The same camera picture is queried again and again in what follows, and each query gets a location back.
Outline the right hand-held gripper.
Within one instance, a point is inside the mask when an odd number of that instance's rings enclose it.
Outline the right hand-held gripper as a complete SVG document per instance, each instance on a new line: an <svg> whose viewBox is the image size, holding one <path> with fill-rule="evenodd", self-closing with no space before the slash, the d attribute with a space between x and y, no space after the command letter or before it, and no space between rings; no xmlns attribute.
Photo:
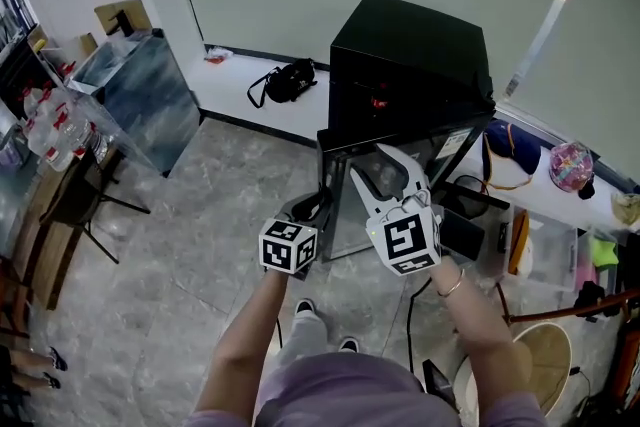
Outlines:
<svg viewBox="0 0 640 427"><path fill-rule="evenodd" d="M363 169L356 164L351 166L350 177L371 217L367 221L367 234L373 247L384 266L398 276L439 265L443 217L432 207L423 167L396 147L377 143L376 151L403 179L405 199L395 206L393 195L383 196Z"/></svg>

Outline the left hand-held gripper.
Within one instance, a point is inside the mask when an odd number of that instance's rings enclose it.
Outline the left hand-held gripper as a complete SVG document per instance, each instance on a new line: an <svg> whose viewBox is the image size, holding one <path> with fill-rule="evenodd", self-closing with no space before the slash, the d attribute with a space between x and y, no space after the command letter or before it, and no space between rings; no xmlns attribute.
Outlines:
<svg viewBox="0 0 640 427"><path fill-rule="evenodd" d="M259 264L265 270L305 280L311 267L321 261L321 242L332 204L328 187L285 203L259 233Z"/></svg>

